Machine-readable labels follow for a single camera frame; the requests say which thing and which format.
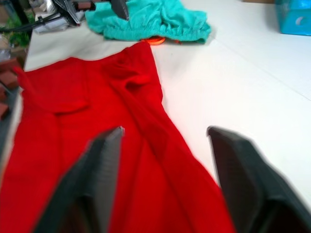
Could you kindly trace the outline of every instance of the teal garment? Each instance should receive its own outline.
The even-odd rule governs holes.
[[[190,11],[179,0],[129,0],[130,20],[118,18],[109,2],[86,12],[89,28],[107,39],[138,41],[158,35],[179,41],[205,43],[211,31],[207,15]]]

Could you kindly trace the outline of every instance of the blue box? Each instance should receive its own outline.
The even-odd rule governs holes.
[[[311,35],[311,0],[276,0],[276,12],[282,33]]]

